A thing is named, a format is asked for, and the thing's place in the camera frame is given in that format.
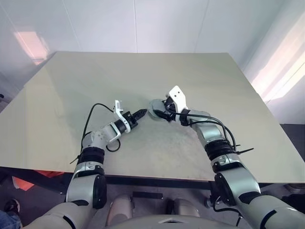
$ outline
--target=shoe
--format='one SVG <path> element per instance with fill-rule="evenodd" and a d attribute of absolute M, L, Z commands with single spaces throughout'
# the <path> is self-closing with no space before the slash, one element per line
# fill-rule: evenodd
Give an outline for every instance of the shoe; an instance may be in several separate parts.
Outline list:
<path fill-rule="evenodd" d="M 4 205 L 4 211 L 5 212 L 15 212 L 17 215 L 19 215 L 20 212 L 20 203 L 16 199 L 10 199 L 6 204 Z"/>

